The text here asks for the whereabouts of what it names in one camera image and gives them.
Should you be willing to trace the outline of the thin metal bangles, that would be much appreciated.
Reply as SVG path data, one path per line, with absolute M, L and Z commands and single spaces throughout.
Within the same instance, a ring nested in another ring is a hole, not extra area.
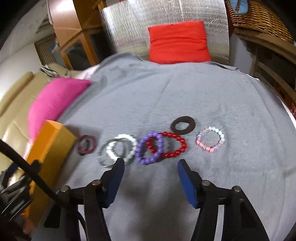
M 123 151 L 119 155 L 115 151 L 117 143 L 122 143 Z M 107 168 L 112 167 L 118 158 L 121 158 L 125 164 L 128 164 L 135 156 L 137 139 L 127 134 L 120 134 L 108 140 L 99 150 L 99 163 Z

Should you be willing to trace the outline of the orange cardboard box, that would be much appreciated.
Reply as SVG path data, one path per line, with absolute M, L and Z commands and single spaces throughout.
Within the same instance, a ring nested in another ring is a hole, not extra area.
M 42 126 L 27 162 L 31 164 L 34 160 L 39 161 L 39 176 L 50 188 L 56 186 L 63 164 L 76 140 L 77 137 L 59 122 L 48 120 Z M 50 198 L 35 182 L 31 182 L 30 188 L 33 201 L 26 208 L 25 216 L 37 226 L 49 205 Z

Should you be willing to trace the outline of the beige leather sofa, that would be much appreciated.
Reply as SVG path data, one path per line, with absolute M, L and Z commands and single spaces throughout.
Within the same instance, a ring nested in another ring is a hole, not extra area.
M 66 69 L 58 64 L 50 64 L 49 67 L 56 70 L 60 75 L 66 72 Z M 8 90 L 1 100 L 1 140 L 20 154 L 25 161 L 27 161 L 35 142 L 35 140 L 30 141 L 28 112 L 39 93 L 52 80 L 54 79 L 49 79 L 41 71 L 27 72 Z M 56 122 L 63 124 L 60 117 Z

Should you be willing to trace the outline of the pink pillow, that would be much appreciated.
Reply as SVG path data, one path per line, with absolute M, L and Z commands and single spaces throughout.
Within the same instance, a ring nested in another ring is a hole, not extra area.
M 28 112 L 30 141 L 38 136 L 45 121 L 56 121 L 88 88 L 90 80 L 55 78 L 39 93 Z

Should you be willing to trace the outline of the patterned cloth on sofa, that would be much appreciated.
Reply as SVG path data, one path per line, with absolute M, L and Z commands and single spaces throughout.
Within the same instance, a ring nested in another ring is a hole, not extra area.
M 62 77 L 62 76 L 69 76 L 69 70 L 67 69 L 65 74 L 60 75 L 56 70 L 50 68 L 48 65 L 43 65 L 39 69 L 41 72 L 45 73 L 49 78 L 57 78 L 57 77 Z

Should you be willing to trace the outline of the wooden shelf table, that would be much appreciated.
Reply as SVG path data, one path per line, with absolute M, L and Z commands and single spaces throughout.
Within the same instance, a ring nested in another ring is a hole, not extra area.
M 252 53 L 250 75 L 273 89 L 295 115 L 295 45 L 260 32 L 235 28 Z

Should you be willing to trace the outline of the red pillow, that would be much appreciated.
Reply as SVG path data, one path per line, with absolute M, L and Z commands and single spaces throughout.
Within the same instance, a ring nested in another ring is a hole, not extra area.
M 203 21 L 157 25 L 148 30 L 149 61 L 158 64 L 211 61 Z

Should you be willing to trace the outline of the wooden cabinet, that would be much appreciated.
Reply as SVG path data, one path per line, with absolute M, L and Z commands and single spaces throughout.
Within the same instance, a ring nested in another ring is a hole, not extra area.
M 90 65 L 99 63 L 91 41 L 91 35 L 103 30 L 100 12 L 107 7 L 106 1 L 47 1 L 49 17 L 59 43 L 59 51 L 68 69 L 72 64 L 66 51 L 77 42 L 82 44 Z

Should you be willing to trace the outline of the wicker basket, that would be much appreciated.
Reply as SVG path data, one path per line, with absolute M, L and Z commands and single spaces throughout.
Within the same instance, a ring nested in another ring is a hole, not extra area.
M 248 1 L 248 12 L 243 15 L 234 12 L 230 1 L 225 1 L 225 4 L 234 27 L 273 35 L 289 43 L 294 42 L 282 20 L 263 1 Z

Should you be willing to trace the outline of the blue cloth in basket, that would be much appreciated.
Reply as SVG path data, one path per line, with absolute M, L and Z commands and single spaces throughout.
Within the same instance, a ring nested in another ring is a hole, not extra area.
M 230 0 L 230 4 L 234 13 L 244 15 L 248 12 L 248 1 L 247 0 Z

